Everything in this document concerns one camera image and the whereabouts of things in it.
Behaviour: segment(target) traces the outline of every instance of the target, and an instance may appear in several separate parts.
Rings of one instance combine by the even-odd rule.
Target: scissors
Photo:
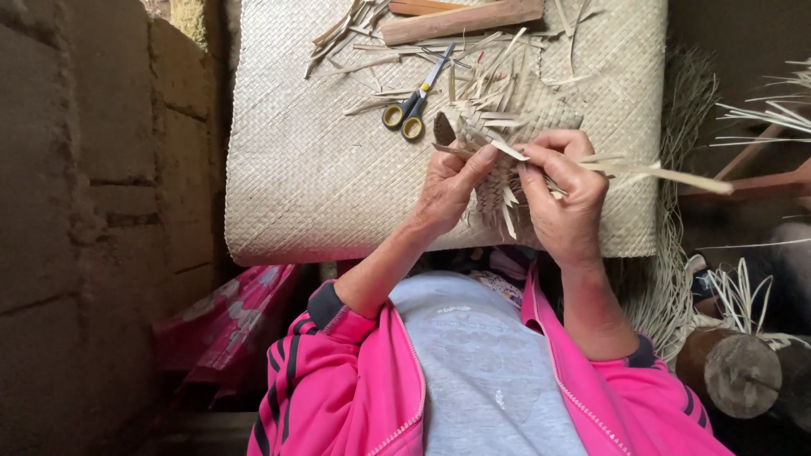
[[[425,105],[425,97],[431,86],[436,81],[436,77],[442,71],[442,66],[449,59],[455,43],[448,45],[448,48],[442,54],[440,60],[434,65],[434,68],[428,73],[419,89],[411,94],[408,100],[398,103],[396,105],[389,105],[383,111],[383,125],[389,130],[400,129],[400,133],[406,141],[414,142],[420,139],[425,133],[425,126],[423,123],[423,105]]]

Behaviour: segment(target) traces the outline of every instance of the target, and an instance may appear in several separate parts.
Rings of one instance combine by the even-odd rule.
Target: stone wall
[[[223,280],[217,60],[139,0],[1,1],[0,58],[0,454],[122,454]]]

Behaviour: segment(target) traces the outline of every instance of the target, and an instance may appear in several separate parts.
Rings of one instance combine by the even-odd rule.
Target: woman
[[[403,280],[499,153],[435,152],[409,218],[271,346],[250,455],[731,454],[611,291],[598,242],[607,180],[574,163],[594,154],[586,134],[516,147],[530,158],[519,174],[535,233],[560,266],[564,325],[534,272],[520,311],[459,274]]]

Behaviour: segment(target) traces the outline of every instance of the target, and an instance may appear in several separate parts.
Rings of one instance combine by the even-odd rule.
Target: zipper
[[[374,450],[367,453],[366,456],[375,456],[380,451],[385,448],[386,445],[392,443],[394,439],[400,436],[400,434],[404,433],[406,429],[410,428],[414,425],[420,418],[423,417],[423,411],[425,410],[425,372],[423,372],[423,366],[419,363],[419,358],[417,358],[417,351],[414,349],[414,344],[411,342],[411,337],[408,335],[408,331],[406,331],[406,324],[403,323],[400,314],[397,311],[394,311],[394,314],[397,315],[397,319],[400,321],[400,326],[403,328],[403,333],[405,334],[405,339],[408,341],[408,347],[411,349],[411,357],[414,359],[414,364],[417,366],[417,370],[419,371],[419,381],[420,381],[420,388],[422,389],[422,394],[419,399],[419,409],[417,410],[417,415],[414,415],[414,418],[409,419],[405,422],[397,431],[394,431],[394,434],[389,436],[386,440],[383,441],[380,445],[377,446]]]
[[[560,387],[560,390],[563,391],[564,395],[567,398],[569,398],[569,400],[572,401],[572,403],[575,406],[577,406],[577,408],[579,408],[580,411],[582,411],[584,414],[586,414],[586,416],[588,416],[592,421],[594,421],[594,424],[597,424],[597,427],[599,427],[603,432],[605,432],[606,437],[608,437],[609,440],[613,441],[616,444],[617,448],[622,450],[622,452],[627,456],[631,456],[631,452],[628,450],[628,448],[625,447],[625,445],[622,444],[622,442],[620,442],[620,439],[616,438],[616,435],[613,432],[611,432],[611,429],[609,429],[608,426],[606,426],[605,423],[603,423],[603,421],[600,418],[598,418],[597,415],[594,414],[594,412],[590,411],[588,407],[583,405],[583,403],[580,402],[580,400],[578,400],[574,396],[574,394],[572,394],[571,391],[569,391],[569,388],[566,388],[563,382],[560,381],[560,376],[558,375],[557,369],[557,362],[555,361],[555,354],[552,353],[552,345],[551,342],[549,342],[547,330],[543,326],[543,321],[541,320],[540,315],[538,314],[538,303],[536,301],[534,293],[532,294],[532,306],[533,313],[535,314],[535,320],[538,322],[539,325],[541,325],[541,329],[543,330],[543,336],[547,339],[547,349],[549,350],[549,359],[552,361],[552,374],[554,374],[555,381]]]

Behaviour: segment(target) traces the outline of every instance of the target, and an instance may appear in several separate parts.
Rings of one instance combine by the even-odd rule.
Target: woven mat
[[[563,4],[573,21],[579,3]],[[624,153],[639,163],[655,163],[665,1],[591,4],[604,11],[578,26],[573,67],[576,75],[594,76],[561,87],[561,91],[577,88],[577,93],[564,105],[544,107],[542,118],[548,119],[544,124],[566,124],[577,114],[599,153]],[[408,144],[399,132],[383,128],[380,110],[341,115],[368,100],[363,94],[372,93],[369,88],[346,76],[302,78],[311,40],[348,7],[349,2],[243,0],[225,207],[225,236],[239,264],[365,256],[406,218],[419,194],[431,154],[430,132],[420,143]],[[547,0],[545,8],[548,28],[561,29],[554,0]],[[381,44],[369,37],[357,42]],[[496,51],[487,48],[486,54]],[[565,36],[533,55],[535,70],[545,80],[571,77]],[[349,45],[335,59],[351,64],[376,57]],[[329,69],[324,62],[316,70]],[[374,67],[381,83],[390,88],[415,87],[430,69],[431,63],[419,57]],[[363,75],[371,78],[371,73]],[[435,88],[447,88],[447,75],[443,71]],[[543,86],[532,93],[549,90]],[[526,102],[531,107],[540,99]],[[424,118],[430,123],[447,104],[447,90],[429,95]],[[605,256],[655,253],[655,197],[652,178],[621,175],[611,181],[601,225]],[[520,232],[526,231],[525,224]],[[521,241],[537,244],[537,239]],[[472,213],[431,248],[507,242]]]

